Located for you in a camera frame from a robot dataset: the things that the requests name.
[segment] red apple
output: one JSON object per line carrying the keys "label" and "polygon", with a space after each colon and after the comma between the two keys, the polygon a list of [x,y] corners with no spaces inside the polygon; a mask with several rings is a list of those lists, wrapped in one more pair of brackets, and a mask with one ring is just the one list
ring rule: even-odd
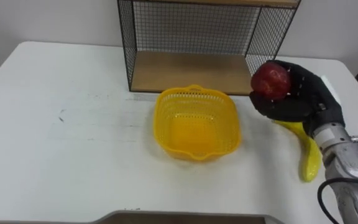
{"label": "red apple", "polygon": [[251,87],[270,100],[279,100],[290,91],[290,75],[276,63],[266,62],[252,76]]}

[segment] wire mesh panel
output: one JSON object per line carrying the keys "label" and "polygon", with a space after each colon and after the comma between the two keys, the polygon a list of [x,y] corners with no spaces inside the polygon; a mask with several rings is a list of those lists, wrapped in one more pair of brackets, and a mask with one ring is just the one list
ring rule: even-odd
{"label": "wire mesh panel", "polygon": [[245,55],[258,7],[134,2],[138,50]]}
{"label": "wire mesh panel", "polygon": [[128,85],[129,89],[131,89],[137,52],[133,2],[118,1],[118,11],[121,23],[122,45],[124,46]]}
{"label": "wire mesh panel", "polygon": [[274,59],[290,26],[296,9],[261,9],[246,60],[251,74],[266,60]]}

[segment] robotic arm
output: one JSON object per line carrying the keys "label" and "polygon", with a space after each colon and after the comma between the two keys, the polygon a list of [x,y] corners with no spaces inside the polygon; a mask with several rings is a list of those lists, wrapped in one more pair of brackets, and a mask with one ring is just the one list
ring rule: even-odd
{"label": "robotic arm", "polygon": [[252,104],[268,118],[303,122],[305,133],[319,146],[326,168],[326,181],[318,189],[323,212],[333,223],[338,223],[326,210],[321,197],[329,185],[336,195],[343,222],[358,224],[358,136],[348,135],[342,108],[320,77],[293,63],[271,62],[288,70],[291,90],[284,99],[276,101],[253,91]]}

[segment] yellow plastic basket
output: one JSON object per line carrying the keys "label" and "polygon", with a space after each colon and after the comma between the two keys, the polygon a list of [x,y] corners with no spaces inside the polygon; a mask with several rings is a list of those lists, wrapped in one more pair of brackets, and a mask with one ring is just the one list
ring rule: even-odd
{"label": "yellow plastic basket", "polygon": [[236,106],[226,94],[198,85],[165,90],[154,110],[154,137],[177,159],[229,154],[241,141]]}

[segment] basket handle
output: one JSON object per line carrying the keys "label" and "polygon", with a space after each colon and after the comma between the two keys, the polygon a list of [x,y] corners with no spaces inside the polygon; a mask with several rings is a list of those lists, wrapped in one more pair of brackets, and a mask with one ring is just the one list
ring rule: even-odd
{"label": "basket handle", "polygon": [[194,160],[196,160],[196,161],[203,161],[203,160],[205,160],[207,157],[210,156],[209,154],[205,154],[205,155],[203,155],[203,156],[196,156],[196,155],[194,155],[194,154],[192,154],[192,153],[189,153],[188,155],[189,155],[192,159],[194,159]]}
{"label": "basket handle", "polygon": [[203,91],[204,90],[203,87],[201,87],[199,85],[194,85],[194,84],[186,87],[186,89],[189,91]]}

